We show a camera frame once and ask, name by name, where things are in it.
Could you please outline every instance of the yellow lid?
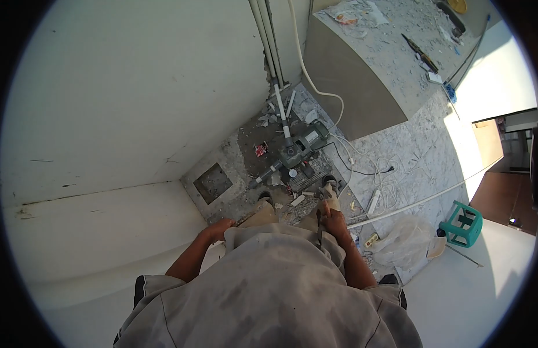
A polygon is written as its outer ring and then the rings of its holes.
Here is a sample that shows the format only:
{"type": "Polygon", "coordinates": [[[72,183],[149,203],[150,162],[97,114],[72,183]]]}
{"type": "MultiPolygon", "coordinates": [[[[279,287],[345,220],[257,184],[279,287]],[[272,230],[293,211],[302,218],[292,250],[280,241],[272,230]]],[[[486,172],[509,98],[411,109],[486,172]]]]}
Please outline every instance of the yellow lid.
{"type": "Polygon", "coordinates": [[[466,13],[468,6],[466,5],[466,0],[448,0],[449,5],[453,10],[457,11],[460,14],[466,13]]]}

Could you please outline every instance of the blue rope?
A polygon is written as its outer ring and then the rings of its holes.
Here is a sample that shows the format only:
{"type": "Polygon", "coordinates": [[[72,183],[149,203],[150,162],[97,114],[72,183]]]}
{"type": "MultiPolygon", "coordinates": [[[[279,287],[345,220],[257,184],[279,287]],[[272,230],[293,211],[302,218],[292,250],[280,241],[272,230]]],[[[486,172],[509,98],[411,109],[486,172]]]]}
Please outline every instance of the blue rope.
{"type": "Polygon", "coordinates": [[[457,102],[457,94],[456,94],[456,92],[454,91],[453,86],[451,86],[450,84],[448,84],[448,85],[443,84],[443,85],[445,86],[446,93],[449,95],[449,99],[450,99],[450,101],[451,101],[453,104],[456,103],[456,102],[457,102]]]}

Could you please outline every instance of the green plastic stool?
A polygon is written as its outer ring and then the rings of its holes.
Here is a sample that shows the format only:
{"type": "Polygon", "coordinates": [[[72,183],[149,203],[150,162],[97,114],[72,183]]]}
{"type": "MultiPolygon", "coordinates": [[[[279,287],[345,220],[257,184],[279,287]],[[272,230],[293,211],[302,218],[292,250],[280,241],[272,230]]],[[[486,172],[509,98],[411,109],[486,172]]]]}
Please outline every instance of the green plastic stool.
{"type": "Polygon", "coordinates": [[[483,217],[474,208],[456,200],[453,203],[455,205],[453,214],[447,222],[440,222],[439,228],[445,231],[447,242],[469,248],[478,239],[481,227],[483,226],[483,217]],[[459,237],[464,238],[466,242],[461,242],[459,237]]]}

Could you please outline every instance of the dirty shirt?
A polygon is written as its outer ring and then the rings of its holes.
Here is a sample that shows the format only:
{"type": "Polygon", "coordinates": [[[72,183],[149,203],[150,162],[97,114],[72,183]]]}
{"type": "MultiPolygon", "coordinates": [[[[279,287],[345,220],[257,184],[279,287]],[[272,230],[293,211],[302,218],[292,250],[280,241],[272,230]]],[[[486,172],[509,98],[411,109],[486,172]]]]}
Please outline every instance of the dirty shirt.
{"type": "Polygon", "coordinates": [[[347,286],[345,252],[327,238],[272,223],[225,240],[226,255],[189,283],[138,277],[114,346],[421,347],[399,286],[347,286]]]}

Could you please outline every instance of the black shoe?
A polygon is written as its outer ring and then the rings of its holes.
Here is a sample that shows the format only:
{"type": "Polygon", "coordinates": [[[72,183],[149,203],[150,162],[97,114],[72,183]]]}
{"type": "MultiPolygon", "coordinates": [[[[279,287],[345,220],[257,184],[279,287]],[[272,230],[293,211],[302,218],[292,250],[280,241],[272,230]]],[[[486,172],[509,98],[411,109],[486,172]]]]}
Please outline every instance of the black shoe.
{"type": "Polygon", "coordinates": [[[321,180],[323,187],[325,187],[325,185],[327,185],[327,182],[330,182],[330,181],[334,182],[334,183],[331,183],[331,186],[336,185],[337,183],[337,179],[331,174],[324,176],[323,180],[321,180]]]}
{"type": "Polygon", "coordinates": [[[269,199],[267,199],[266,201],[269,202],[270,205],[273,206],[273,198],[271,196],[271,193],[269,193],[269,191],[263,191],[259,194],[259,197],[257,200],[261,200],[262,198],[266,198],[268,197],[269,199]]]}

